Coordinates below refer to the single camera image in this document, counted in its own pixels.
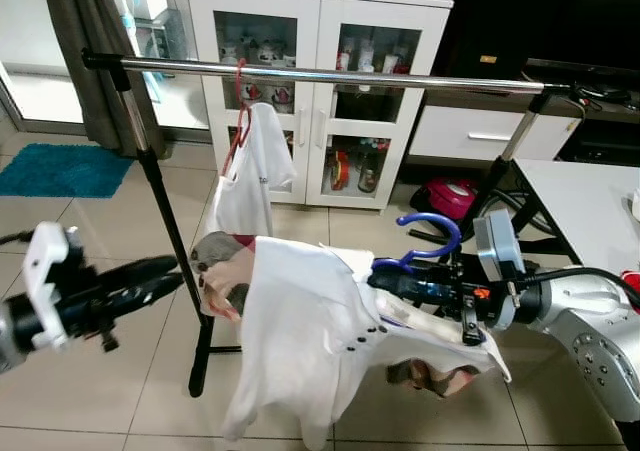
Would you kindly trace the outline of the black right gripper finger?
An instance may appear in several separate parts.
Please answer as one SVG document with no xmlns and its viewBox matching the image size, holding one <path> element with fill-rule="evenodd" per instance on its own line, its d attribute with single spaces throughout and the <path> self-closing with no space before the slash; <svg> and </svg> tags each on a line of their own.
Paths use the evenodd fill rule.
<svg viewBox="0 0 640 451">
<path fill-rule="evenodd" d="M 421 281 L 413 277 L 369 277 L 367 285 L 385 290 L 415 305 L 451 304 L 451 286 L 449 285 Z"/>
<path fill-rule="evenodd" d="M 428 267 L 401 267 L 401 265 L 375 265 L 372 268 L 372 286 L 425 286 L 426 283 L 451 282 L 451 269 L 447 265 Z"/>
</svg>

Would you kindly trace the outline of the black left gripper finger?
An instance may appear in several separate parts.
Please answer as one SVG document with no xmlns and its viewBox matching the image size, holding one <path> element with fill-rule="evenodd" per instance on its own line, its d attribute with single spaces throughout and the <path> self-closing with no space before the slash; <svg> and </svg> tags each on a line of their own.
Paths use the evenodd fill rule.
<svg viewBox="0 0 640 451">
<path fill-rule="evenodd" d="M 104 290 L 123 290 L 146 285 L 166 276 L 175 267 L 178 259 L 173 255 L 150 256 L 100 273 L 99 286 Z"/>
<path fill-rule="evenodd" d="M 102 310 L 105 314 L 131 314 L 173 294 L 184 283 L 179 273 L 165 273 L 137 285 L 127 285 L 110 291 L 102 300 Z"/>
</svg>

